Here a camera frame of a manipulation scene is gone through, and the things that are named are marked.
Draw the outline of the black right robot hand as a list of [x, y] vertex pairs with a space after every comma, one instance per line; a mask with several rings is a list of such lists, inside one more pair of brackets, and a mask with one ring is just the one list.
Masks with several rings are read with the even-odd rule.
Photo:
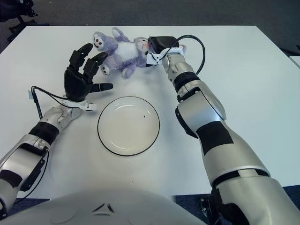
[[149, 37], [148, 43], [153, 53], [161, 53], [164, 49], [170, 47], [179, 47], [177, 39], [172, 36]]

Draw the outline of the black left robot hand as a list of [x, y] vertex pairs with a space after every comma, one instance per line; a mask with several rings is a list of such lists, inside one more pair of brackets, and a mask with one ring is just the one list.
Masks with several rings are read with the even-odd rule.
[[93, 58], [85, 60], [92, 47], [91, 43], [87, 43], [78, 50], [74, 50], [69, 59], [69, 66], [65, 70], [64, 90], [67, 99], [73, 102], [82, 102], [90, 93], [102, 92], [113, 88], [111, 83], [93, 82], [93, 77], [108, 54], [101, 52]]

